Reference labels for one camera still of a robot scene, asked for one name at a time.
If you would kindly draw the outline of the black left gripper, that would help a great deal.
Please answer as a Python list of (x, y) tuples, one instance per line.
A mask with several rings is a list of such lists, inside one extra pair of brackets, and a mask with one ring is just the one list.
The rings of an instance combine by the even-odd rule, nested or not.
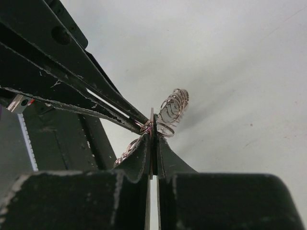
[(60, 0), (0, 3), (0, 87), (139, 133), (144, 116), (125, 100)]

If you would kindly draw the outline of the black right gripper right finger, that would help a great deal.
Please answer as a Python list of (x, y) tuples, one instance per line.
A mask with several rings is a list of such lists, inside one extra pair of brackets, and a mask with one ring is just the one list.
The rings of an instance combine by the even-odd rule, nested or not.
[(157, 143), (159, 229), (302, 230), (287, 186), (272, 174), (197, 172)]

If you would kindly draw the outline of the large metal keyring blue handle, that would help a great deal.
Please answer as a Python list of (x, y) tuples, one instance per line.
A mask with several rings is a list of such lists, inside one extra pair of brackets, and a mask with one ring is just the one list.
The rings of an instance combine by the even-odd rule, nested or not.
[[(165, 138), (170, 138), (175, 135), (175, 127), (180, 123), (184, 112), (187, 110), (189, 105), (189, 93), (185, 89), (176, 88), (173, 92), (162, 102), (160, 111), (157, 114), (157, 132), (158, 135)], [(151, 119), (145, 124), (136, 122), (140, 127), (140, 137), (133, 140), (126, 148), (125, 152), (117, 158), (114, 162), (113, 167), (118, 167), (126, 158), (128, 158), (134, 149), (139, 144), (141, 137), (144, 134), (149, 134), (151, 131)]]

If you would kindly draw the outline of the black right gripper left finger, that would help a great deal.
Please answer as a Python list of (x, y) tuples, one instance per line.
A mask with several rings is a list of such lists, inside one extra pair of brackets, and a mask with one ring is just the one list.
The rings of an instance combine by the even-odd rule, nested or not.
[(0, 206), (3, 230), (147, 230), (150, 137), (105, 171), (22, 174)]

